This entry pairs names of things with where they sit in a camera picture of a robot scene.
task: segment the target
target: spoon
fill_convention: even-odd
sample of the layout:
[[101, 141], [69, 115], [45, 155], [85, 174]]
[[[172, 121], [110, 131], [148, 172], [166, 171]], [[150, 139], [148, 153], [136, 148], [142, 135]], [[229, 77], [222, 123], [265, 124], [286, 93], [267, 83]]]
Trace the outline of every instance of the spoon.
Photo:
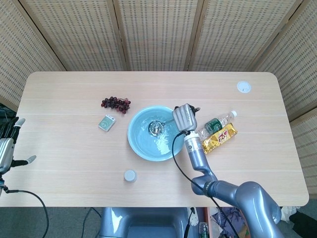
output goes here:
[[149, 132], [153, 136], [157, 136], [163, 132], [164, 126], [168, 123], [171, 123], [174, 119], [169, 120], [167, 122], [160, 122], [155, 120], [149, 124]]

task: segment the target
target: small green box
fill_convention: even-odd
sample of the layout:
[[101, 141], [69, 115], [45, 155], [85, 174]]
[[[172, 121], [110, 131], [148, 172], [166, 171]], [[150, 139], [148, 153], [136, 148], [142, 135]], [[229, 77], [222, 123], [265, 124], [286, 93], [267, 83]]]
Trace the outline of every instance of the small green box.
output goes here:
[[105, 131], [109, 131], [110, 128], [113, 126], [113, 124], [115, 123], [115, 118], [113, 118], [112, 116], [110, 115], [106, 115], [104, 117], [104, 119], [102, 119], [102, 121], [99, 123], [99, 127], [102, 129], [102, 130], [105, 130]]

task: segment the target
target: red grapes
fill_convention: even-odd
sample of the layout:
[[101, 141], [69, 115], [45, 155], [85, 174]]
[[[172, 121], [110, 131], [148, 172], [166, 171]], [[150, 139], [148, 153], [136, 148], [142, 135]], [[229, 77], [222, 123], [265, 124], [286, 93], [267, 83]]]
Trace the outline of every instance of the red grapes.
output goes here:
[[117, 112], [126, 114], [130, 108], [130, 103], [131, 101], [129, 101], [127, 98], [122, 99], [111, 96], [110, 98], [105, 98], [102, 100], [101, 106], [104, 108], [116, 108]]

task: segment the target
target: light blue bowl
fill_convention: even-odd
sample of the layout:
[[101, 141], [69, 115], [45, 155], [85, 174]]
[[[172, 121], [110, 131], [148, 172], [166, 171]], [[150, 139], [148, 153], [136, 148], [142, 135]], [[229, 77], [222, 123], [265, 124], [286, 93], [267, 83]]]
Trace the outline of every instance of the light blue bowl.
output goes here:
[[[166, 122], [173, 119], [172, 109], [164, 106], [151, 106], [139, 111], [130, 121], [128, 140], [134, 152], [143, 159], [164, 161], [172, 158], [172, 142], [179, 133], [175, 122], [164, 126], [164, 131], [153, 136], [149, 133], [149, 124], [155, 120]], [[174, 143], [174, 155], [177, 155], [184, 144], [183, 136]]]

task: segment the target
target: water bottle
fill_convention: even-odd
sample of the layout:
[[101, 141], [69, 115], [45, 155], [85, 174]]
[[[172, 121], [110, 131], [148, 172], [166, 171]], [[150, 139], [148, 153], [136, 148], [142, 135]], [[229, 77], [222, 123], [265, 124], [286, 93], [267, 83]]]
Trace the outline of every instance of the water bottle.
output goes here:
[[208, 121], [204, 127], [197, 131], [201, 141], [206, 140], [212, 134], [215, 134], [217, 131], [220, 131], [225, 125], [231, 123], [234, 118], [237, 116], [236, 111], [231, 111], [226, 114], [222, 114], [210, 121]]
[[207, 222], [199, 223], [199, 237], [200, 238], [209, 238], [209, 229]]

